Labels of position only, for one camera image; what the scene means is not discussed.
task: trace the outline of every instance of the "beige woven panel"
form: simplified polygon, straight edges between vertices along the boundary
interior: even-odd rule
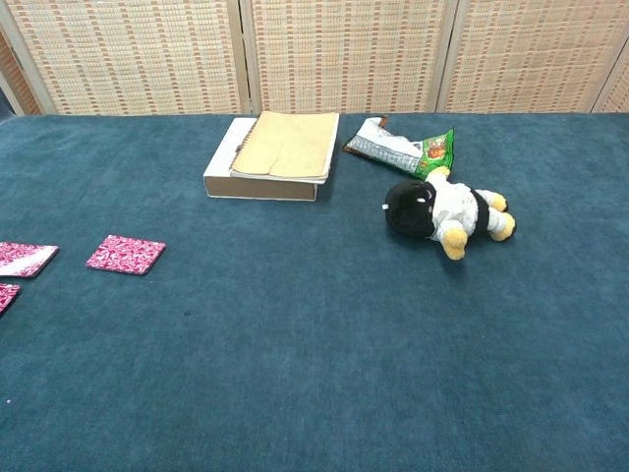
[[[447,1],[253,0],[262,109],[433,109]]]
[[[22,111],[26,115],[40,114],[39,105],[35,101],[29,84],[25,80],[22,70],[13,57],[11,48],[2,34],[0,34],[0,71],[11,88],[11,92],[22,107]]]
[[[602,98],[600,111],[604,112],[629,112],[629,44],[616,64],[609,94]]]
[[[226,1],[7,3],[59,113],[241,111]]]
[[[440,110],[589,112],[629,19],[627,0],[465,4]]]

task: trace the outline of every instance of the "yellow foot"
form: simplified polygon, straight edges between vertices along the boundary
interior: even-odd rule
[[[517,224],[513,216],[510,213],[503,213],[506,218],[506,224],[504,225],[504,229],[499,232],[491,233],[491,238],[494,241],[504,241],[505,239],[509,239],[515,233],[517,228]]]
[[[448,169],[445,165],[441,165],[439,167],[435,167],[429,174],[434,172],[435,174],[443,174],[447,179],[450,176],[450,169]]]
[[[500,194],[495,194],[493,196],[493,202],[491,202],[491,207],[498,211],[505,211],[507,210],[507,199]]]
[[[443,238],[443,250],[452,261],[459,261],[465,256],[468,235],[462,229],[450,229]]]

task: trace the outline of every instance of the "book cover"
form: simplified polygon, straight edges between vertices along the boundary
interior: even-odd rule
[[[145,239],[108,235],[87,260],[87,267],[144,275],[155,264],[166,244]]]
[[[35,277],[57,251],[58,246],[0,242],[0,276]]]
[[[263,111],[232,162],[237,177],[322,184],[328,176],[338,113]]]
[[[20,293],[20,285],[0,283],[0,316],[9,309]]]

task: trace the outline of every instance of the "green snack wrapper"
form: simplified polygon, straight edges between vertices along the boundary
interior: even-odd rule
[[[385,124],[386,118],[368,118],[343,150],[382,162],[422,180],[426,180],[436,167],[452,169],[454,129],[412,142],[389,133],[384,129]]]

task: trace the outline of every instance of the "floral pattern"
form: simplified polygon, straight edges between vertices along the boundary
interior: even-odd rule
[[[35,277],[57,251],[58,246],[0,242],[0,275]]]
[[[13,303],[19,292],[20,285],[0,283],[0,315],[9,308],[9,305]]]
[[[87,261],[87,266],[102,270],[143,275],[166,248],[164,243],[109,235]]]

